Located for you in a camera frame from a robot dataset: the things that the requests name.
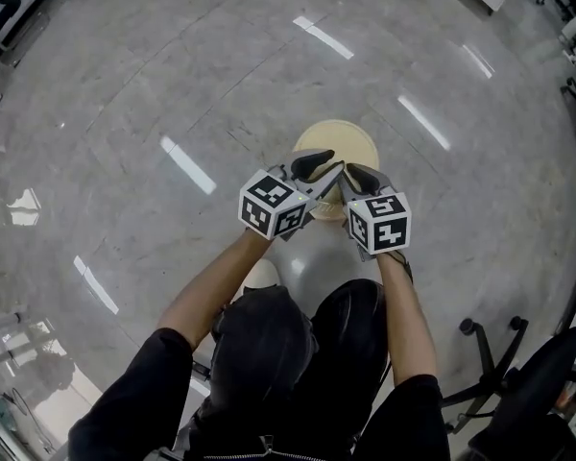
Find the beige plastic bucket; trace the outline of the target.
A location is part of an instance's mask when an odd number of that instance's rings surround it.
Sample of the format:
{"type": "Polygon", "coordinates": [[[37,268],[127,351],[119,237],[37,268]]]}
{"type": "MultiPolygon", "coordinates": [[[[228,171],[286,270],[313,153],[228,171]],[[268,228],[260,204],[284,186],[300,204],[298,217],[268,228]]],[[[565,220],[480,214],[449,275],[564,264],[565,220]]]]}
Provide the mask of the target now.
{"type": "MultiPolygon", "coordinates": [[[[325,120],[310,126],[298,139],[294,151],[324,149],[333,150],[334,157],[318,166],[309,177],[316,178],[332,163],[359,163],[378,170],[379,155],[372,138],[359,126],[344,120],[325,120]]],[[[342,197],[338,185],[334,185],[317,206],[311,210],[313,218],[323,222],[343,222],[342,197]]]]}

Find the person's right forearm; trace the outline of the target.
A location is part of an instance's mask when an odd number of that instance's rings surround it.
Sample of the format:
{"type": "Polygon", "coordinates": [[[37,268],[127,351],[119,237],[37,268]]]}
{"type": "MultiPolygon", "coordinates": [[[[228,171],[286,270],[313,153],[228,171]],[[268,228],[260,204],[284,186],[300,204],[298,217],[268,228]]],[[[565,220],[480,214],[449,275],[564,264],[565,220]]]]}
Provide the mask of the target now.
{"type": "Polygon", "coordinates": [[[405,265],[392,254],[380,254],[376,260],[386,302],[394,385],[415,376],[436,376],[434,342],[405,265]]]}

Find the black trousers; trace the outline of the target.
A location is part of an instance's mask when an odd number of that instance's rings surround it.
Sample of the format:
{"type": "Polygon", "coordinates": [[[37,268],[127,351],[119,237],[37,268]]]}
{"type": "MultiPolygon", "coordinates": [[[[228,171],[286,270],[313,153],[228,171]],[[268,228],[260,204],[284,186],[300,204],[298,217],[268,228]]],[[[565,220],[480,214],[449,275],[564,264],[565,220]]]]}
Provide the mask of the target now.
{"type": "Polygon", "coordinates": [[[252,290],[212,336],[211,394],[198,413],[218,449],[264,436],[274,448],[348,459],[388,363],[382,286],[353,279],[307,317],[286,287],[252,290]]]}

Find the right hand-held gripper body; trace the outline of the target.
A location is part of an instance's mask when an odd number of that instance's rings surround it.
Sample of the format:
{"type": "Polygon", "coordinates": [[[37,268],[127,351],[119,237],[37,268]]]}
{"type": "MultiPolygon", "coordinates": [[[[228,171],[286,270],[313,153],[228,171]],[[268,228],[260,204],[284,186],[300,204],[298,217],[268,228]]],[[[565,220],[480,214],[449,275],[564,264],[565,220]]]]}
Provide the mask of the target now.
{"type": "Polygon", "coordinates": [[[410,245],[412,210],[403,192],[384,186],[375,195],[359,194],[343,186],[342,199],[344,228],[362,261],[410,245]]]}

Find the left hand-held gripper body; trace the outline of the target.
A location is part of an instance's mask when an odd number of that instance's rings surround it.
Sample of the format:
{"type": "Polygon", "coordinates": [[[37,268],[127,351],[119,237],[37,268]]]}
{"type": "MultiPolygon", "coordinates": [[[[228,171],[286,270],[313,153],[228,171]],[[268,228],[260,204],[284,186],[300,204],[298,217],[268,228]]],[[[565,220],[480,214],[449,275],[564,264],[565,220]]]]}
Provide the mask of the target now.
{"type": "Polygon", "coordinates": [[[238,219],[267,240],[289,240],[313,221],[325,174],[301,179],[286,163],[258,170],[240,190],[238,219]]]}

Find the black zipped jacket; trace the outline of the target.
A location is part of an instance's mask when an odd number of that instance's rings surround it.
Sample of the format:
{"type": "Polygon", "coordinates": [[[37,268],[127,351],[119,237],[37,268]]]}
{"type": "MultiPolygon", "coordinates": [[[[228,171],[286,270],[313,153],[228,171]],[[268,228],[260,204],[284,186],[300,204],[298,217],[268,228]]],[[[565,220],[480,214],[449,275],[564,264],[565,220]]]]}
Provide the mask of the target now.
{"type": "MultiPolygon", "coordinates": [[[[143,461],[169,448],[177,436],[191,377],[192,350],[176,331],[162,328],[144,343],[132,363],[78,420],[68,434],[70,461],[143,461]]],[[[450,461],[438,380],[413,376],[377,408],[354,449],[333,455],[320,447],[298,450],[258,438],[231,448],[232,461],[450,461]]]]}

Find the black mesh office chair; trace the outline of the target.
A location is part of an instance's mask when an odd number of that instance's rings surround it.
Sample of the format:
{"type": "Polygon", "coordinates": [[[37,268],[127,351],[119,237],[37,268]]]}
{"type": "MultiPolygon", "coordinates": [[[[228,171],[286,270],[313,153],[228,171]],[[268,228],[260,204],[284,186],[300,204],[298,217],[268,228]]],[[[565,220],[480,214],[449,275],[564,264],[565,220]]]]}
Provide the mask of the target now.
{"type": "Polygon", "coordinates": [[[474,419],[490,420],[468,441],[468,461],[576,461],[576,436],[552,412],[565,384],[576,382],[576,327],[548,339],[517,369],[511,363],[528,325],[512,318],[509,328],[516,336],[498,362],[481,324],[466,318],[459,325],[465,336],[476,336],[482,375],[475,385],[442,400],[442,407],[471,402],[445,430],[458,434],[474,419]]]}

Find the white desk with grey legs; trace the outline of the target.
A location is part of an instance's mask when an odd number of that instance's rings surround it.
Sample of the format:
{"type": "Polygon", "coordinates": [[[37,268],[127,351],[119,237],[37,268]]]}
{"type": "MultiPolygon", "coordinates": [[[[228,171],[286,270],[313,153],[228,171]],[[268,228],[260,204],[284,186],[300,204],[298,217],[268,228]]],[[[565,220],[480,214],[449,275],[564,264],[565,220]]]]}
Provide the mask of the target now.
{"type": "Polygon", "coordinates": [[[18,318],[0,328],[0,420],[30,457],[47,461],[66,442],[70,420],[60,403],[77,366],[50,323],[18,318]]]}

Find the person's left forearm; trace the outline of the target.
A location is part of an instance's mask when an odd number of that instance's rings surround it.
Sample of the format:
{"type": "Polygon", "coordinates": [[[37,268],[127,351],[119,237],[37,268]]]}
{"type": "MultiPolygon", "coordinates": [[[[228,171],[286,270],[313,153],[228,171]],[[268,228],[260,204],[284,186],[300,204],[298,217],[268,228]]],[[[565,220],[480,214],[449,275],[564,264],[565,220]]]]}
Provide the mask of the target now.
{"type": "Polygon", "coordinates": [[[194,351],[211,330],[220,311],[232,300],[272,242],[246,229],[188,282],[163,312],[157,327],[180,334],[194,351]]]}

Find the white shoe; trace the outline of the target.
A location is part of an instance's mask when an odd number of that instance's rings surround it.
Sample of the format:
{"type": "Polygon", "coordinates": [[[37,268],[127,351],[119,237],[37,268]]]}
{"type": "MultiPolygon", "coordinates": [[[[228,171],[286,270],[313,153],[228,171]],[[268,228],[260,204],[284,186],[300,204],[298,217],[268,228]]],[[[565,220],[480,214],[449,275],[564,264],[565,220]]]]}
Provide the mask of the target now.
{"type": "Polygon", "coordinates": [[[269,259],[258,260],[243,281],[243,292],[280,285],[276,266],[269,259]]]}

